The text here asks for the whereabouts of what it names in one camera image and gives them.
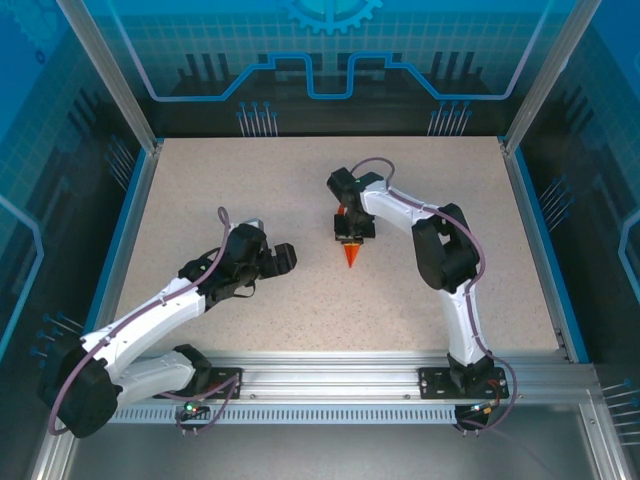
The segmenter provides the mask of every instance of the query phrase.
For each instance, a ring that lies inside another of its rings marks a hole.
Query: beige tabletop
[[[352,269],[333,238],[330,173],[384,156],[393,185],[432,204],[458,204],[486,251],[478,284],[494,350],[555,350],[547,307],[495,138],[168,139],[155,173],[118,306],[156,294],[189,260],[219,245],[232,221],[259,217],[270,245],[295,246],[290,274],[258,282],[248,300],[220,303],[157,343],[203,351],[444,350],[440,299],[421,279],[409,235],[379,219]],[[386,175],[383,164],[369,164]]]

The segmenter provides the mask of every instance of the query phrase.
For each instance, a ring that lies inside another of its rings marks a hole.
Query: enclosure floor
[[[189,260],[217,247],[232,221],[259,217],[270,245],[295,246],[290,274],[258,282],[253,298],[220,303],[153,347],[203,351],[443,350],[440,299],[420,278],[413,241],[383,220],[352,269],[333,238],[338,203],[325,183],[342,166],[392,159],[393,185],[432,204],[459,205],[486,250],[478,309],[494,350],[555,350],[557,342],[495,138],[167,139],[118,306],[124,315]],[[371,169],[386,175],[383,164]]]

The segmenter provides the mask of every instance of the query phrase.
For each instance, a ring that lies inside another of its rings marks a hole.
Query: gear graphic
[[[360,28],[362,19],[373,18],[376,7],[382,7],[382,0],[284,0],[289,20],[298,20],[301,28],[311,27],[315,34],[324,31],[327,35]]]
[[[0,0],[0,13],[11,13],[22,33],[38,49],[45,48],[58,31],[54,0]]]

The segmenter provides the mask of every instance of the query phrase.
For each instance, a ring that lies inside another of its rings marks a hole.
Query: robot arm
[[[418,270],[423,280],[438,290],[449,331],[451,377],[461,393],[467,391],[478,372],[493,368],[493,360],[482,351],[471,328],[465,289],[477,275],[478,253],[462,232],[432,211],[442,211],[464,226],[459,207],[438,207],[416,200],[387,185],[375,173],[356,179],[346,168],[331,174],[327,186],[345,207],[335,217],[336,240],[362,243],[375,237],[374,219],[383,218],[413,237]],[[443,243],[441,238],[448,237]],[[469,291],[474,318],[478,318],[475,287]],[[479,330],[479,339],[486,345]]]
[[[94,433],[118,408],[147,397],[167,391],[183,396],[207,391],[212,366],[190,345],[156,359],[132,362],[173,329],[235,296],[238,288],[255,288],[256,280],[284,275],[297,263],[292,245],[276,245],[272,255],[262,222],[245,222],[231,230],[223,256],[209,277],[197,288],[165,301],[207,271],[214,251],[188,262],[157,295],[120,320],[80,339],[63,337],[53,345],[38,386],[38,396],[49,408],[88,352],[131,315],[160,300],[110,339],[78,373],[58,412],[74,435],[82,438]]]

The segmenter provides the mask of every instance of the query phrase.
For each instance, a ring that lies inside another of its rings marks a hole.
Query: orange cone
[[[356,261],[356,257],[358,256],[358,251],[360,250],[359,243],[345,243],[344,244],[344,253],[347,256],[347,263],[349,264],[349,268],[353,267],[353,262]]]

